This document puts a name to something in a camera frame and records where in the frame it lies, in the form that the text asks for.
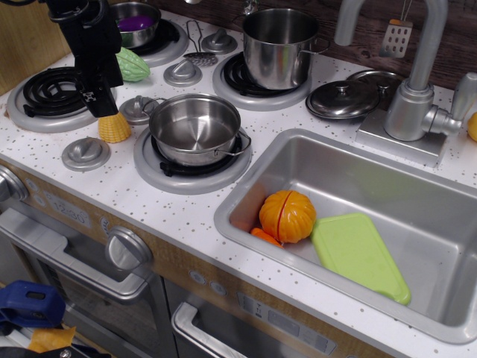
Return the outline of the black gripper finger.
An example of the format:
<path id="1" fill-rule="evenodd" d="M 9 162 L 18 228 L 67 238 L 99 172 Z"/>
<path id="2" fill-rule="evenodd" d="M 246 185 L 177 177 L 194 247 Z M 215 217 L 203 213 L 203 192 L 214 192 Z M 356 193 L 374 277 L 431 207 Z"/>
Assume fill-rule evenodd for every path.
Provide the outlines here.
<path id="1" fill-rule="evenodd" d="M 99 83 L 88 87 L 77 82 L 76 89 L 80 94 L 81 101 L 95 118 L 113 116 L 119 112 L 108 84 Z"/>

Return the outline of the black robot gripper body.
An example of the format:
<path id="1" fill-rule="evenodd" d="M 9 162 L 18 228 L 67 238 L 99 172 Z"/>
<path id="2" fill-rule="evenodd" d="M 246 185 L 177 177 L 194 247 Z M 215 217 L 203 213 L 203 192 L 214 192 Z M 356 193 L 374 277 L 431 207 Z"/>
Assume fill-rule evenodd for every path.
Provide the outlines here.
<path id="1" fill-rule="evenodd" d="M 112 97 L 122 85 L 116 54 L 121 34 L 107 1 L 46 1 L 50 20 L 59 25 L 75 59 L 79 89 L 96 98 Z"/>

